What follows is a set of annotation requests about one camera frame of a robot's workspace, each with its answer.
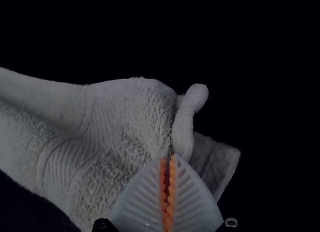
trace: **white towel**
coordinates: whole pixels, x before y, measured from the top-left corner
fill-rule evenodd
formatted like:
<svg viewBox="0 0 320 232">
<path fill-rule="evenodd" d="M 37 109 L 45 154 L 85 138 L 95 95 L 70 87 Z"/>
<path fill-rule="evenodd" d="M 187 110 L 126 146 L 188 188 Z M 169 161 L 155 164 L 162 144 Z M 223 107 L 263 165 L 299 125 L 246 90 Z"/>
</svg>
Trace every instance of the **white towel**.
<svg viewBox="0 0 320 232">
<path fill-rule="evenodd" d="M 218 200 L 240 152 L 193 132 L 207 97 L 201 84 L 179 96 L 157 80 L 81 86 L 0 68 L 0 169 L 85 232 L 144 164 L 172 151 Z"/>
</svg>

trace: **dark fabric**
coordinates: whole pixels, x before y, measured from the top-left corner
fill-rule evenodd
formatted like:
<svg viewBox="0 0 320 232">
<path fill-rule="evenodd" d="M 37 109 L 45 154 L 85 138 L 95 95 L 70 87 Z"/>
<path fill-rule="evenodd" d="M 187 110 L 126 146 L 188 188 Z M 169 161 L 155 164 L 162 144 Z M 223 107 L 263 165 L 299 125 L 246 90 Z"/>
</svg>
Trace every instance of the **dark fabric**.
<svg viewBox="0 0 320 232">
<path fill-rule="evenodd" d="M 0 0 L 0 66 L 77 84 L 144 76 L 179 94 L 206 84 L 194 129 L 242 154 L 221 213 L 233 231 L 274 229 L 283 78 L 262 0 L 117 1 Z M 3 173 L 0 184 L 2 232 L 78 231 Z"/>
</svg>

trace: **towel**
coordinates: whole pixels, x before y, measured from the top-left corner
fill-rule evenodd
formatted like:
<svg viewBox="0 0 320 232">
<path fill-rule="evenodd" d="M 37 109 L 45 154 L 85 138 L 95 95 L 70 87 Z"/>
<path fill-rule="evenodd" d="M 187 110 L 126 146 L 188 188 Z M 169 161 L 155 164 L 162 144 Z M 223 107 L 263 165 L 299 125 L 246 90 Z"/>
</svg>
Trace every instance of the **towel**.
<svg viewBox="0 0 320 232">
<path fill-rule="evenodd" d="M 152 79 L 83 86 L 0 68 L 0 169 L 84 232 L 109 216 L 144 164 L 172 152 L 218 201 L 240 152 L 193 131 L 208 94 L 201 84 L 179 96 Z"/>
</svg>

